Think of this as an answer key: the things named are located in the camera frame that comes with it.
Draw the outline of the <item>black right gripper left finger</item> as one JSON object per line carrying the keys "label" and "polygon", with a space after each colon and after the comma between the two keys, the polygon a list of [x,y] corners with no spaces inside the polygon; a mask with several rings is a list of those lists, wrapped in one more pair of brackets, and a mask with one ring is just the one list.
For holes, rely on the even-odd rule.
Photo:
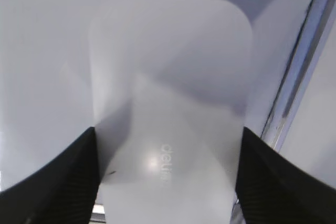
{"label": "black right gripper left finger", "polygon": [[101,182],[94,127],[1,192],[1,223],[89,223]]}

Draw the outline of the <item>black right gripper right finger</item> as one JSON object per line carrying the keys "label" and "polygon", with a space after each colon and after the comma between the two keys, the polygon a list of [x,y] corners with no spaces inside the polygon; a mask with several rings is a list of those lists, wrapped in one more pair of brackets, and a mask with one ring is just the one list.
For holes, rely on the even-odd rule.
{"label": "black right gripper right finger", "polygon": [[247,127],[235,190],[246,223],[335,223],[335,189],[287,161]]}

